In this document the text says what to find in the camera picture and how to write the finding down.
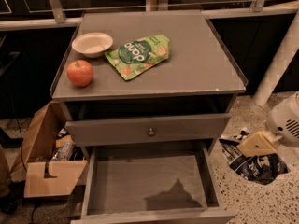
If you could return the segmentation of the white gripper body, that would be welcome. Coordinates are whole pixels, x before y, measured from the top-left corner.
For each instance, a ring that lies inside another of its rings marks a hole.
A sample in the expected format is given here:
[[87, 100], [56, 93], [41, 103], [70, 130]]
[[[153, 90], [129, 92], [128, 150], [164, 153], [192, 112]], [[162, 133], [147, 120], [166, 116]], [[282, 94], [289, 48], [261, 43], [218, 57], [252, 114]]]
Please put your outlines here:
[[265, 125], [283, 138], [285, 146], [299, 147], [299, 91], [275, 105]]

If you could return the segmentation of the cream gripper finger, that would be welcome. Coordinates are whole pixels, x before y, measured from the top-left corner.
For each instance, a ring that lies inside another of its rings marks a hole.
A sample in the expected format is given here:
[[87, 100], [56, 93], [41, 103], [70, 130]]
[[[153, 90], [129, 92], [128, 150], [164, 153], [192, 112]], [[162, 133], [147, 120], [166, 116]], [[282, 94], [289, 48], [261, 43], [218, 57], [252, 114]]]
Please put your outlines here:
[[245, 157], [264, 156], [277, 152], [274, 135], [268, 131], [259, 131], [236, 146]]

